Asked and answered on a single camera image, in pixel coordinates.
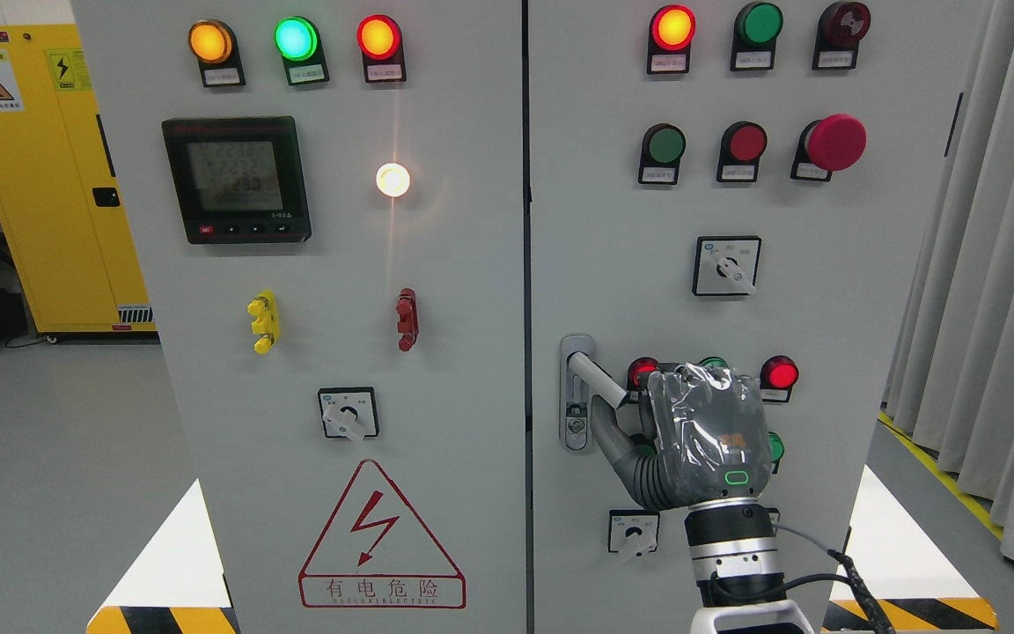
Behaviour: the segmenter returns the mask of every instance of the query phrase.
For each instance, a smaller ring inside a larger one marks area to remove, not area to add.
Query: green push button
[[[784,457],[785,454],[785,442],[781,440],[781,437],[776,433],[770,432],[770,449],[773,452],[773,462],[776,463]]]
[[[729,486],[749,484],[749,474],[745,472],[727,472],[725,473],[725,483]]]
[[[683,133],[671,126],[660,128],[648,141],[648,153],[656,162],[676,161],[683,155],[686,147],[687,142],[683,140]]]
[[[741,10],[737,34],[750,47],[765,47],[777,39],[784,27],[781,9],[773,3],[750,3]]]
[[[707,357],[700,361],[699,364],[704,366],[704,368],[730,368],[730,365],[725,362],[725,358],[721,357]]]

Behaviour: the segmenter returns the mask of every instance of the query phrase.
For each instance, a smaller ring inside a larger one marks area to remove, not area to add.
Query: red indicator light
[[[866,128],[850,114],[834,114],[809,132],[806,149],[808,158],[820,169],[848,169],[866,149]]]
[[[402,29],[393,17],[367,16],[358,24],[358,48],[371,60],[385,60],[393,57],[402,47]]]
[[[640,386],[640,374],[644,372],[653,372],[659,369],[659,361],[656,361],[652,357],[640,357],[636,361],[633,361],[629,365],[629,384],[628,390],[641,390]]]
[[[743,125],[730,137],[730,156],[751,161],[765,152],[765,131],[755,125]]]
[[[789,390],[800,378],[800,369],[792,358],[778,356],[762,365],[762,382],[773,390]]]
[[[651,19],[651,37],[664,51],[686,49],[696,37],[696,13],[682,4],[668,4]]]

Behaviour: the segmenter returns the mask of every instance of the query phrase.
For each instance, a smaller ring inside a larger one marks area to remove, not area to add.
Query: yellow and black hazard stripe
[[[986,598],[879,598],[896,631],[999,630],[997,612]],[[854,598],[828,603],[826,631],[873,631]]]
[[[88,634],[238,634],[233,609],[151,609],[105,606]]]

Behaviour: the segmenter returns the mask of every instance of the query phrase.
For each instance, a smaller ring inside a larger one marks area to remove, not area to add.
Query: orange indicator light
[[[358,25],[358,48],[366,57],[384,60],[402,47],[402,29],[390,16],[367,16]]]
[[[681,51],[696,36],[696,13],[682,4],[665,5],[652,18],[651,36],[660,49]]]
[[[201,20],[190,27],[190,51],[206,64],[221,64],[233,54],[233,37],[218,20]]]

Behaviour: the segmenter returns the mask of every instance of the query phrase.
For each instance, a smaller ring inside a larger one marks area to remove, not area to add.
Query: white wall
[[[73,23],[69,0],[0,0],[0,24]]]

